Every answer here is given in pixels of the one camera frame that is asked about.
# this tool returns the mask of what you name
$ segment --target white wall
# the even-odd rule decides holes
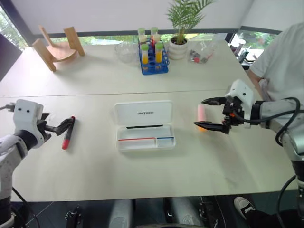
[[[203,10],[196,29],[238,29],[253,0],[216,0]],[[12,0],[29,29],[40,34],[62,33],[74,26],[77,32],[172,29],[167,8],[172,0]]]
[[[254,0],[242,25],[282,31],[303,21],[304,0]]]

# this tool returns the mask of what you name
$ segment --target sneaker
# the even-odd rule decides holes
[[[240,197],[240,196],[238,196],[234,199],[234,206],[244,219],[246,219],[245,215],[249,211],[255,210],[253,205],[247,199],[245,199],[244,197]]]

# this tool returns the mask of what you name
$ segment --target white t-shirt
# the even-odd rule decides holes
[[[304,104],[304,22],[281,32],[250,70],[265,79],[265,100],[267,94],[273,101],[293,96]]]

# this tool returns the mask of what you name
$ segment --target blue line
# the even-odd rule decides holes
[[[156,139],[174,139],[174,137],[157,137]]]

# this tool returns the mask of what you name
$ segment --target red line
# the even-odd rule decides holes
[[[149,138],[119,139],[118,141],[142,140],[142,139],[156,139],[156,138],[155,137],[149,137]]]

